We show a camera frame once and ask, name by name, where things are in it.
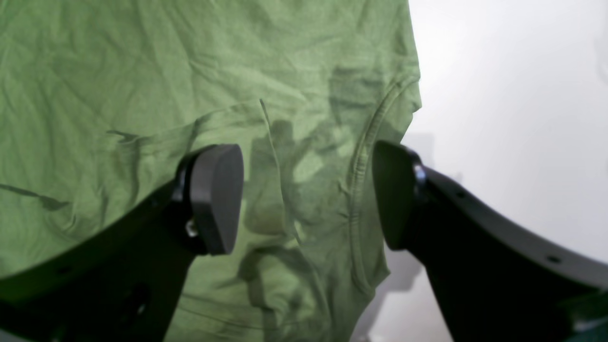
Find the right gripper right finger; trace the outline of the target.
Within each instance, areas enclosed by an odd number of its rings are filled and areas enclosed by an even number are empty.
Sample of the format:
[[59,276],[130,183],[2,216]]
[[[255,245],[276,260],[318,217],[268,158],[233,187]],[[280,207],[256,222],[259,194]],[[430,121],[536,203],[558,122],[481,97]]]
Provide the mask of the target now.
[[384,240],[426,269],[455,342],[605,342],[606,263],[520,227],[401,145],[378,141]]

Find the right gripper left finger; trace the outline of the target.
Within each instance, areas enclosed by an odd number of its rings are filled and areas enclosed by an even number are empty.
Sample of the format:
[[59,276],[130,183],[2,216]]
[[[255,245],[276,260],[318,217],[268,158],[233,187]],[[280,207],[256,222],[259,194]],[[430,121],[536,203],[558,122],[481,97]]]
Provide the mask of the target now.
[[193,260],[234,249],[244,171],[236,144],[187,154],[173,181],[110,227],[2,279],[2,331],[28,342],[163,341]]

